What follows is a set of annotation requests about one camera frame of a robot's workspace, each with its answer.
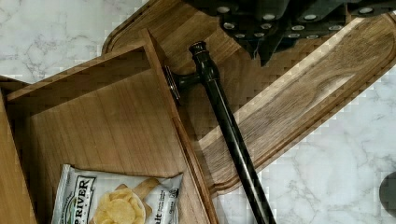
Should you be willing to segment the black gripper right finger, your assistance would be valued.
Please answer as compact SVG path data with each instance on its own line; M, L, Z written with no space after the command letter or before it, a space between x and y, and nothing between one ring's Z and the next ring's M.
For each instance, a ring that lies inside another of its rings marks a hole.
M368 18L395 10L395 0L260 0L261 66L299 38L316 39L342 29L347 15Z

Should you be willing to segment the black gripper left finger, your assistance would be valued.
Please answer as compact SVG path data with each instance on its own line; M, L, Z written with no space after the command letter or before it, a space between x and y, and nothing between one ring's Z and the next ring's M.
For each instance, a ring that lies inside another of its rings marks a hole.
M211 17L255 59L270 60L290 47L285 37L290 0L183 0Z

